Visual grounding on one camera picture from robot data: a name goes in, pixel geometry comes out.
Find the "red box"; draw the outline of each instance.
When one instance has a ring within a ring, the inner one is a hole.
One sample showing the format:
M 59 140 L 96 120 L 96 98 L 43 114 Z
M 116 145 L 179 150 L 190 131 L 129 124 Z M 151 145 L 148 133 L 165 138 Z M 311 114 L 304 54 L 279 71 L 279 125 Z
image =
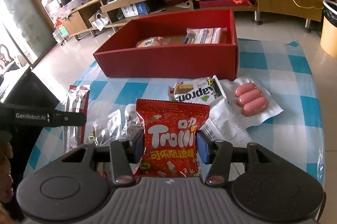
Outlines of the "red box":
M 199 1 L 200 8 L 210 7 L 235 7 L 235 6 L 249 6 L 247 2 L 235 3 L 233 0 L 202 0 Z
M 155 36 L 186 35 L 187 28 L 227 28 L 225 44 L 177 44 L 135 48 Z M 114 78 L 200 78 L 234 80 L 238 43 L 231 10 L 155 14 L 128 22 L 94 53 L 104 74 Z

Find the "door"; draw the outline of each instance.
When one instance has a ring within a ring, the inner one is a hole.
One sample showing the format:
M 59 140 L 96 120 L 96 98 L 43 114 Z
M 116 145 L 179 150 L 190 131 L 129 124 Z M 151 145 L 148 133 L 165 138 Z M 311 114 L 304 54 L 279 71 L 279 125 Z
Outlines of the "door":
M 56 44 L 32 0 L 0 0 L 1 20 L 8 35 L 31 67 Z

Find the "tiled floor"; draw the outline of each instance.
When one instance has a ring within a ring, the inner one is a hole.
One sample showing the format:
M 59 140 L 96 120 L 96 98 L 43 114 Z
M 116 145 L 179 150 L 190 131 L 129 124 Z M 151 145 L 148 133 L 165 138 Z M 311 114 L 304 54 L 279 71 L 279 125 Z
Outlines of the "tiled floor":
M 297 40 L 303 47 L 316 82 L 318 97 L 323 116 L 326 144 L 326 208 L 320 223 L 337 223 L 337 134 L 335 135 L 334 118 L 337 111 L 337 59 L 326 54 L 320 46 L 316 32 L 307 34 L 302 30 L 304 19 L 291 16 L 264 13 L 263 24 L 251 23 L 253 13 L 235 13 L 237 36 L 267 40 L 270 42 L 288 43 Z M 92 53 L 112 35 L 107 30 L 92 38 L 87 35 L 80 41 L 72 39 L 64 46 L 54 48 L 34 69 L 42 82 L 63 100 L 69 85 L 74 83 L 80 74 L 94 61 Z

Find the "pink sausage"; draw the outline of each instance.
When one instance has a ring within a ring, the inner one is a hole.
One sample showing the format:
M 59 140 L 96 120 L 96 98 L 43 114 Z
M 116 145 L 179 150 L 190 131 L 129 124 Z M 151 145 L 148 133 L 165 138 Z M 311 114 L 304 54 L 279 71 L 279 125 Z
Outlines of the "pink sausage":
M 257 98 L 260 98 L 261 96 L 262 92 L 260 89 L 252 90 L 248 93 L 244 93 L 243 95 L 241 95 L 239 100 L 236 102 L 236 105 L 239 107 L 243 107 L 247 103 L 250 103 Z
M 235 96 L 239 97 L 243 95 L 244 93 L 248 93 L 252 90 L 256 89 L 256 85 L 254 83 L 245 83 L 243 85 L 240 85 L 238 88 L 235 90 Z
M 268 106 L 268 100 L 265 97 L 260 97 L 243 106 L 241 114 L 243 114 L 244 116 L 257 115 L 258 113 L 261 113 L 262 111 L 267 109 Z

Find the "yellow trash can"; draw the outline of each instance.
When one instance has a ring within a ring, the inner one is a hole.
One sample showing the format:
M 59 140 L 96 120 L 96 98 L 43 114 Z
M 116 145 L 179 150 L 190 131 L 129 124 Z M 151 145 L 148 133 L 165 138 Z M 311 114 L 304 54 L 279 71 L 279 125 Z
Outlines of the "yellow trash can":
M 337 3 L 324 0 L 324 23 L 321 47 L 330 56 L 337 58 Z

